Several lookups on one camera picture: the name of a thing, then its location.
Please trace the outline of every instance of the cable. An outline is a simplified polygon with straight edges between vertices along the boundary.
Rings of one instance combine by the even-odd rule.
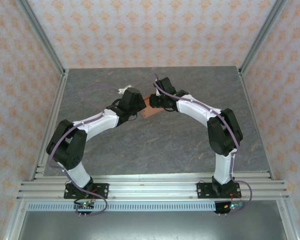
[[[78,199],[74,200],[73,203],[76,204],[76,205],[80,205],[81,202],[78,202],[80,200],[84,200],[83,204],[85,203],[86,206],[89,206],[90,204],[92,204],[92,203],[87,204],[86,203],[86,198],[78,198]]]
[[[156,77],[156,80],[159,80],[158,75],[157,75],[156,73],[155,73],[154,75],[155,75],[155,77]],[[214,110],[211,109],[210,107],[206,106],[204,103],[202,103],[202,102],[200,102],[200,101],[195,101],[195,100],[187,99],[187,98],[184,98],[184,97],[179,97],[179,96],[174,96],[174,95],[172,95],[172,94],[169,94],[169,93],[167,93],[166,91],[162,90],[162,89],[158,86],[158,84],[157,84],[156,82],[154,82],[154,86],[155,86],[160,92],[162,92],[163,94],[165,94],[165,95],[167,95],[167,96],[169,96],[169,97],[171,97],[171,98],[179,99],[179,100],[183,100],[183,101],[187,101],[187,102],[194,103],[194,104],[198,104],[198,105],[204,107],[206,110],[208,110],[208,111],[210,111],[211,113],[215,114],[215,115],[223,122],[223,124],[225,125],[226,129],[229,131],[229,133],[230,133],[230,135],[231,135],[231,137],[232,137],[232,140],[233,140],[233,142],[234,142],[234,144],[235,144],[235,147],[236,147],[236,152],[233,152],[233,153],[231,154],[231,165],[230,165],[230,171],[229,171],[230,178],[231,178],[231,180],[232,180],[233,182],[235,182],[235,183],[243,183],[243,184],[246,184],[246,185],[248,186],[249,190],[250,190],[250,198],[249,198],[249,200],[248,200],[248,203],[245,204],[245,205],[244,205],[241,209],[239,209],[238,211],[235,211],[235,212],[232,212],[232,213],[230,212],[230,213],[228,213],[228,215],[229,215],[229,214],[235,214],[235,213],[238,213],[239,211],[243,210],[247,205],[249,205],[249,203],[250,203],[251,200],[252,200],[252,189],[251,189],[250,185],[249,185],[247,182],[242,181],[242,180],[235,180],[235,179],[233,178],[233,176],[232,176],[232,172],[233,172],[233,170],[234,170],[234,161],[235,161],[234,156],[235,156],[235,154],[238,154],[238,153],[239,153],[240,146],[239,146],[239,144],[238,144],[238,141],[237,141],[237,139],[236,139],[234,133],[232,132],[230,126],[228,125],[228,123],[224,120],[224,118],[223,118],[219,113],[217,113],[216,111],[214,111]]]
[[[119,101],[120,101],[120,98],[114,100],[113,103],[112,103],[111,105],[116,105],[116,103],[119,102]]]
[[[136,115],[135,115],[135,118],[134,118],[134,119],[128,120],[128,122],[132,122],[132,121],[136,120],[137,118],[138,118],[138,113],[136,113]]]
[[[168,110],[168,109],[166,109],[166,108],[163,108],[165,111],[167,111],[167,112],[174,112],[175,110]]]
[[[104,87],[104,88],[108,88],[108,89],[112,89],[112,90],[115,90],[116,92],[119,92],[119,90],[117,89],[117,88],[115,88],[115,87],[112,87],[112,86],[109,86],[109,85],[107,85],[106,83],[103,83],[103,82],[96,82],[96,83],[92,83],[92,84],[90,84],[90,85],[88,85],[88,86],[86,86],[84,89],[83,89],[83,99],[87,102],[87,103],[89,103],[91,106],[94,106],[94,107],[96,107],[97,109],[99,109],[100,111],[102,111],[102,113],[104,114],[104,109],[103,109],[103,107],[102,106],[100,106],[99,104],[97,104],[97,103],[93,103],[93,102],[91,102],[90,100],[89,100],[89,98],[87,97],[87,90],[88,89],[90,89],[90,88],[92,88],[92,87]],[[49,167],[50,168],[53,168],[53,169],[60,169],[60,168],[62,168],[61,166],[59,166],[59,165],[54,165],[53,164],[53,160],[52,160],[52,157],[51,157],[51,155],[50,155],[50,158],[49,158],[49,161],[48,161],[48,165],[49,165]]]
[[[84,97],[85,97],[85,98],[86,98],[86,91],[87,91],[87,89],[89,89],[89,88],[91,88],[91,87],[95,87],[95,86],[101,86],[101,87],[113,89],[113,90],[116,90],[117,92],[119,92],[118,89],[116,89],[116,88],[114,88],[114,87],[111,87],[111,86],[108,86],[108,85],[106,85],[106,84],[102,84],[102,83],[93,83],[93,84],[87,86],[87,87],[84,89],[83,93],[84,93]],[[98,115],[98,116],[95,117],[95,118],[92,118],[92,119],[87,120],[87,121],[85,121],[85,122],[81,122],[81,123],[79,123],[79,124],[77,124],[77,125],[74,125],[74,126],[71,127],[68,131],[66,131],[66,133],[65,133],[65,134],[58,140],[58,142],[55,144],[55,146],[54,146],[54,148],[53,148],[53,150],[52,150],[52,152],[51,152],[51,154],[50,154],[50,156],[49,156],[48,164],[49,164],[49,166],[50,166],[51,168],[59,168],[59,166],[54,166],[54,165],[53,165],[53,157],[54,157],[54,155],[55,155],[55,153],[56,153],[56,150],[58,149],[59,145],[61,144],[61,142],[62,142],[62,141],[63,141],[63,140],[64,140],[64,139],[65,139],[65,138],[73,131],[73,130],[75,130],[76,128],[78,128],[78,127],[80,127],[80,126],[82,126],[82,125],[89,124],[89,123],[92,123],[92,122],[94,122],[94,121],[97,121],[97,120],[101,119],[101,118],[104,116],[105,111],[102,109],[102,107],[100,107],[100,106],[97,105],[97,104],[93,104],[93,103],[90,102],[88,99],[86,99],[86,100],[87,100],[87,102],[88,102],[89,104],[91,104],[91,105],[95,106],[96,108],[98,108],[99,110],[101,110],[101,111],[102,111],[101,114]],[[100,199],[102,199],[102,200],[104,201],[105,207],[104,207],[101,211],[97,211],[97,212],[91,213],[91,214],[89,214],[88,216],[94,216],[94,215],[101,214],[101,213],[103,213],[103,212],[108,208],[108,202],[107,202],[107,200],[106,200],[103,196],[101,196],[101,195],[99,195],[99,194],[97,194],[97,193],[91,192],[91,191],[87,191],[87,190],[85,190],[85,189],[79,187],[79,186],[72,180],[72,178],[70,177],[70,175],[68,174],[68,172],[67,172],[64,168],[62,169],[62,171],[65,173],[65,175],[67,176],[67,178],[69,179],[69,181],[70,181],[70,182],[71,182],[71,183],[72,183],[79,191],[84,192],[84,193],[89,194],[89,195],[93,195],[93,196],[95,196],[95,197],[97,197],[97,198],[100,198]],[[76,209],[75,209],[75,213],[76,213],[77,215],[79,215],[79,216],[81,215],[81,213],[78,212],[78,208],[81,207],[81,206],[82,206],[82,204],[81,204],[81,205],[78,205],[78,206],[76,207]]]
[[[241,200],[241,202],[242,202],[242,199],[241,199],[241,197],[238,195],[238,194],[236,194],[236,193],[234,193],[234,192],[230,192],[230,194],[231,194],[231,201],[233,200],[233,198],[234,198],[234,195],[235,196],[237,196],[240,200]]]
[[[92,193],[95,193],[98,190],[98,188],[96,188],[95,190],[91,191]]]

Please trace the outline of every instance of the gray metal panel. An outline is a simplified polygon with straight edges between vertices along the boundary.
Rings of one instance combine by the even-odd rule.
[[[242,66],[240,68],[240,72],[242,75],[245,74],[245,72],[247,72],[250,63],[257,55],[260,46],[262,45],[263,41],[266,39],[268,32],[270,31],[275,20],[281,13],[281,9],[285,5],[286,1],[287,0],[277,0],[275,2],[275,4],[273,5],[273,8],[271,9],[270,14],[268,15],[267,19],[265,20],[260,32],[258,33],[256,39],[254,40],[254,43],[252,44],[252,47],[250,48],[247,56],[245,57],[245,59],[242,63]]]
[[[64,68],[62,66],[61,61],[59,60],[54,48],[52,47],[48,37],[46,36],[40,22],[38,21],[34,11],[32,10],[29,2],[27,0],[17,0],[20,7],[22,8],[24,14],[28,18],[34,32],[38,36],[39,40],[41,41],[44,49],[46,50],[47,54],[49,55],[54,67],[56,70],[62,74],[64,72]]]
[[[286,240],[275,201],[253,202],[239,214],[210,211],[27,212],[20,240]]]

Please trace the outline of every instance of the enclosure wall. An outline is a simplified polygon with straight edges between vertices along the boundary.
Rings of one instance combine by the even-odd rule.
[[[275,0],[29,1],[65,68],[241,66]]]
[[[60,76],[15,0],[0,1],[0,239],[29,180]]]
[[[244,80],[275,177],[300,213],[300,0],[286,3]]]

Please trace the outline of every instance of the red wire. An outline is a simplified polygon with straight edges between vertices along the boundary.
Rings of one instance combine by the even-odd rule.
[[[238,194],[233,193],[233,192],[230,192],[230,193],[232,194],[232,196],[231,196],[231,202],[232,202],[232,199],[233,199],[234,195],[237,196],[241,200],[241,202],[242,202],[242,199],[241,199],[241,197]]]
[[[95,190],[92,191],[92,193],[96,193],[96,191],[98,190],[98,188],[96,188]]]

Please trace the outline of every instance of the gray stone tabletop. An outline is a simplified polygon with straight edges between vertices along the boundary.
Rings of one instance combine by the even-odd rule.
[[[83,120],[100,112],[84,100],[83,89],[89,84],[107,83],[117,88],[130,84],[147,96],[155,92],[153,73],[169,77],[177,91],[185,90],[205,104],[234,111],[243,133],[235,172],[269,169],[234,66],[70,69],[57,122]],[[121,95],[94,87],[87,97],[105,108]],[[91,175],[213,172],[215,153],[201,123],[179,112],[161,111],[148,118],[139,114],[136,120],[93,137],[86,143],[82,163]],[[62,174],[49,166],[44,173]]]

